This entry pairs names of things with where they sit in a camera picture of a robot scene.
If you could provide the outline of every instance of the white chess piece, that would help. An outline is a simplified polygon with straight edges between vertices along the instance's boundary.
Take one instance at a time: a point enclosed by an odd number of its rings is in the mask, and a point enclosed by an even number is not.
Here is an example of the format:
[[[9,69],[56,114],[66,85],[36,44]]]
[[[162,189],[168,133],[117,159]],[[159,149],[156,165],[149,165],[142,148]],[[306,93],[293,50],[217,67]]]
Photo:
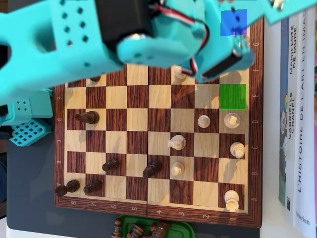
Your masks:
[[[241,123],[240,117],[236,113],[228,113],[224,117],[224,124],[226,127],[234,129],[237,128]]]
[[[241,159],[244,156],[244,153],[245,153],[244,145],[242,143],[240,143],[240,142],[234,142],[230,146],[230,152],[237,159]]]
[[[239,209],[239,195],[236,191],[227,191],[224,195],[224,201],[229,212],[236,212]]]
[[[170,170],[170,172],[172,173],[173,176],[178,176],[182,173],[184,173],[184,164],[182,162],[175,162]]]
[[[206,128],[210,125],[210,118],[206,115],[202,115],[198,118],[197,123],[201,128]]]
[[[181,150],[185,145],[186,140],[182,135],[176,135],[167,142],[167,146],[172,147],[175,150]]]

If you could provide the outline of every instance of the dark pawn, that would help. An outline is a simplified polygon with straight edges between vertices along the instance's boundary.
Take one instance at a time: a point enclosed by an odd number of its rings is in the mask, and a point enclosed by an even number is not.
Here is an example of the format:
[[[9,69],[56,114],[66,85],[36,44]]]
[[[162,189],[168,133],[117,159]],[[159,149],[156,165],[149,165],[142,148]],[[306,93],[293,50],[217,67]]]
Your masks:
[[[161,171],[162,163],[157,160],[152,160],[149,162],[149,165],[143,170],[143,177],[148,179]]]
[[[103,171],[107,172],[113,169],[116,169],[119,167],[119,161],[117,159],[111,159],[104,163],[103,165]]]
[[[93,111],[82,114],[76,114],[75,120],[79,120],[88,124],[96,124],[99,121],[99,114]]]
[[[101,76],[91,77],[90,80],[94,82],[98,82],[100,80]]]
[[[100,181],[98,181],[98,180],[93,181],[91,184],[84,187],[84,193],[89,194],[89,193],[97,192],[97,191],[101,190],[101,187],[102,186],[101,186]]]
[[[121,219],[117,218],[114,221],[114,232],[112,233],[111,238],[121,238],[120,226],[121,226]]]
[[[65,196],[68,192],[76,192],[80,187],[79,181],[78,180],[71,180],[69,181],[66,186],[65,185],[61,185],[58,186],[55,189],[55,194],[58,197],[62,197]]]

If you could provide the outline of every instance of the dark chess piece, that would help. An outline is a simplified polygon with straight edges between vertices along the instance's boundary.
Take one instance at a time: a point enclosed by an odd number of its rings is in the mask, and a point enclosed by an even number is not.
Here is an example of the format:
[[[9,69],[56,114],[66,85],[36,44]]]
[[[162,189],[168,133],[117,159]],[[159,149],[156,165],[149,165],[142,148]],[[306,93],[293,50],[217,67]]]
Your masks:
[[[99,121],[99,114],[94,111],[75,114],[75,120],[79,120],[88,124],[96,124]]]
[[[162,170],[162,163],[157,160],[149,162],[148,166],[143,170],[143,177],[148,179]]]
[[[91,77],[90,80],[94,82],[98,82],[101,79],[101,76]]]
[[[119,161],[117,159],[111,159],[104,163],[103,165],[103,171],[107,172],[113,169],[116,169],[119,167]]]
[[[114,221],[114,232],[112,233],[111,238],[121,238],[120,226],[121,226],[121,219],[117,218]]]
[[[66,186],[65,185],[61,185],[58,186],[55,189],[55,194],[58,197],[62,197],[65,196],[68,192],[76,192],[80,187],[79,181],[78,180],[71,180],[69,181]]]
[[[151,238],[164,238],[169,227],[169,223],[158,222],[158,227],[152,233]]]
[[[101,182],[98,180],[95,180],[91,184],[84,187],[84,193],[89,194],[89,193],[97,192],[101,190],[101,188],[102,188]]]

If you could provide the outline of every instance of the green tray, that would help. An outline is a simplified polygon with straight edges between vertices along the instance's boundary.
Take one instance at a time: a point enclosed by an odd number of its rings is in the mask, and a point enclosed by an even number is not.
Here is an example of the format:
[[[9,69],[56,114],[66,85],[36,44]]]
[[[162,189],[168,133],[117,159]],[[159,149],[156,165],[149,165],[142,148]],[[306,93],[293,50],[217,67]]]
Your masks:
[[[120,215],[121,219],[121,237],[125,238],[126,234],[131,231],[133,224],[138,223],[144,229],[144,232],[150,234],[150,224],[160,220],[152,218],[144,218],[137,216]],[[195,233],[193,228],[187,222],[169,221],[170,228],[167,231],[165,238],[194,238]]]

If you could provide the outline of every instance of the white pawn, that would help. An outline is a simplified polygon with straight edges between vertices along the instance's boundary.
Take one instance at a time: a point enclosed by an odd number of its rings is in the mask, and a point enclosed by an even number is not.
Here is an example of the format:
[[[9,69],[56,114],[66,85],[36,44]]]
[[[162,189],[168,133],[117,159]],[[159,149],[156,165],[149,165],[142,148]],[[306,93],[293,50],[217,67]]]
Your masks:
[[[229,212],[235,212],[239,209],[239,195],[236,191],[227,191],[224,195],[224,201]]]
[[[202,115],[198,118],[197,123],[201,128],[206,128],[210,125],[210,118],[206,115]]]
[[[182,173],[184,173],[184,164],[182,162],[175,162],[172,166],[172,169],[170,170],[170,172],[172,173],[173,176],[178,176]]]
[[[181,150],[185,145],[186,140],[182,135],[176,135],[167,142],[167,146],[172,147],[175,150]]]
[[[241,159],[244,156],[244,153],[245,153],[244,145],[242,143],[240,143],[240,142],[234,142],[230,146],[230,152],[237,159]]]

